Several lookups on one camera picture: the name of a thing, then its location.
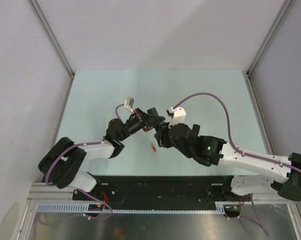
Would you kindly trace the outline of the black remote control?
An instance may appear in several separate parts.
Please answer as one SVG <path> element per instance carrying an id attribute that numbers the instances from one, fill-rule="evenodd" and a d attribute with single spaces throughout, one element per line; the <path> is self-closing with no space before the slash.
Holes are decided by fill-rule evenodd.
<path id="1" fill-rule="evenodd" d="M 155 107 L 152 107 L 152 108 L 148 109 L 147 110 L 147 114 L 151 115 L 151 116 L 155 116 L 155 117 L 159 116 L 159 114 L 158 114 L 158 112 L 157 112 L 157 110 L 156 110 Z"/>

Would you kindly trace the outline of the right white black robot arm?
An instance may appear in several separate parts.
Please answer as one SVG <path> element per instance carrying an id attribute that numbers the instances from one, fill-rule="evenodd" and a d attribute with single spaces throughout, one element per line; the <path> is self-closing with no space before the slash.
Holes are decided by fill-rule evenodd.
<path id="1" fill-rule="evenodd" d="M 200 135 L 200 126 L 184 123 L 160 123 L 154 135 L 159 147 L 175 148 L 186 158 L 210 167 L 236 167 L 254 172 L 250 176 L 229 176 L 221 195 L 227 201 L 254 193 L 277 193 L 280 197 L 301 202 L 301 154 L 278 156 L 246 151 L 214 136 Z"/>

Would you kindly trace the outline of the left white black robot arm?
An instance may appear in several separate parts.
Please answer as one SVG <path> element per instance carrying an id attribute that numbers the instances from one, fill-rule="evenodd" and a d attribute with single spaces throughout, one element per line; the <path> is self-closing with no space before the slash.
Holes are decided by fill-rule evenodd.
<path id="1" fill-rule="evenodd" d="M 159 116 L 154 107 L 147 112 L 136 108 L 125 122 L 119 118 L 110 120 L 100 141 L 75 143 L 62 137 L 39 162 L 38 170 L 45 176 L 46 184 L 82 190 L 86 197 L 95 200 L 101 194 L 100 183 L 92 174 L 80 170 L 82 164 L 117 157 L 125 147 L 125 139 L 140 130 L 155 129 L 164 121 L 165 117 Z"/>

